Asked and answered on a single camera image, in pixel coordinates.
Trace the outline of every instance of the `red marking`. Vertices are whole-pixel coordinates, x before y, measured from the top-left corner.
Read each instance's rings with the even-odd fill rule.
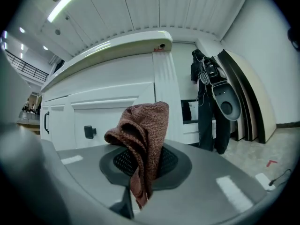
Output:
[[[267,164],[267,167],[269,167],[271,163],[278,163],[278,162],[273,161],[273,160],[270,160],[270,161],[268,162],[268,164]]]
[[[164,48],[154,48],[154,52],[159,52],[159,51],[162,51],[162,50],[164,50]]]

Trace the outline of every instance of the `black cable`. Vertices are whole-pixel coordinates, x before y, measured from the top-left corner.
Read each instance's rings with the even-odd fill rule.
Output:
[[[286,171],[285,171],[283,174],[281,174],[278,178],[273,179],[273,180],[269,183],[269,186],[272,186],[272,185],[274,184],[274,182],[275,182],[277,179],[281,178],[283,175],[285,175],[285,173],[286,173],[287,171],[290,171],[290,172],[292,173],[291,169],[289,169],[289,168],[286,169]]]

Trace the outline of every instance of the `black pants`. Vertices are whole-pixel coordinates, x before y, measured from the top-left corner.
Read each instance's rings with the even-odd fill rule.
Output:
[[[212,139],[213,114],[216,118],[215,144]],[[199,147],[208,151],[213,151],[215,148],[219,154],[223,154],[230,139],[230,121],[224,117],[216,101],[207,94],[198,101],[198,119]]]

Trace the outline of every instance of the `white countertop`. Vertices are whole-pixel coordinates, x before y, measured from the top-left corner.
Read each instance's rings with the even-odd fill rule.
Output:
[[[66,77],[101,62],[137,54],[170,52],[172,41],[168,32],[157,30],[129,34],[98,44],[65,62],[59,70],[48,78],[41,92],[45,92]]]

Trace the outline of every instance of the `person in black clothing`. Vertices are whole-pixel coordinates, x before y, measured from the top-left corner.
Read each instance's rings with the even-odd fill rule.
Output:
[[[191,65],[191,80],[197,84],[198,75],[200,73],[200,63],[205,58],[204,63],[215,62],[204,56],[204,54],[196,49],[192,52],[193,64]],[[212,117],[216,119],[216,139],[213,144],[212,139]],[[227,120],[220,111],[215,99],[212,96],[211,85],[204,85],[199,81],[198,90],[198,130],[199,130],[199,148],[213,151],[215,148],[219,154],[226,151],[230,139],[230,121]]]

